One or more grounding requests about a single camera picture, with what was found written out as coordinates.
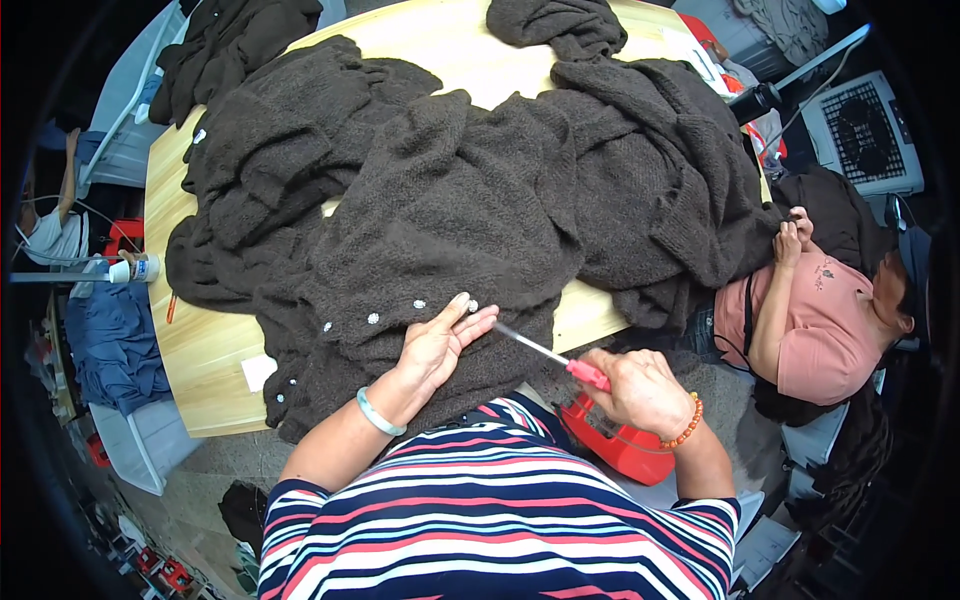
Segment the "white paper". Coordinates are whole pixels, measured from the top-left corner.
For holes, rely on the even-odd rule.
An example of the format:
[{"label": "white paper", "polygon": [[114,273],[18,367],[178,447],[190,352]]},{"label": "white paper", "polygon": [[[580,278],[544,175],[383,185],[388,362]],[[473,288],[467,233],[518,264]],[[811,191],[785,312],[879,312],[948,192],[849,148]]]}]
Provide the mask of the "white paper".
[{"label": "white paper", "polygon": [[266,354],[260,354],[254,356],[254,358],[240,361],[240,367],[243,369],[243,376],[247,378],[247,387],[250,388],[250,393],[256,394],[263,390],[263,384],[266,383],[267,377],[276,372],[276,360]]}]

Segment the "jeans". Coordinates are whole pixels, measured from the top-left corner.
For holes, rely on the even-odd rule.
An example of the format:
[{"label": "jeans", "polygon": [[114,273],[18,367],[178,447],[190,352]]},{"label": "jeans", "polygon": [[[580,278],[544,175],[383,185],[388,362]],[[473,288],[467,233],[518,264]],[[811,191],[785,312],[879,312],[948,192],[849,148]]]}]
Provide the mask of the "jeans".
[{"label": "jeans", "polygon": [[723,362],[723,355],[713,342],[713,300],[697,306],[686,320],[686,329],[681,335],[663,329],[631,327],[614,336],[611,351],[626,352],[640,349],[686,350],[710,365]]}]

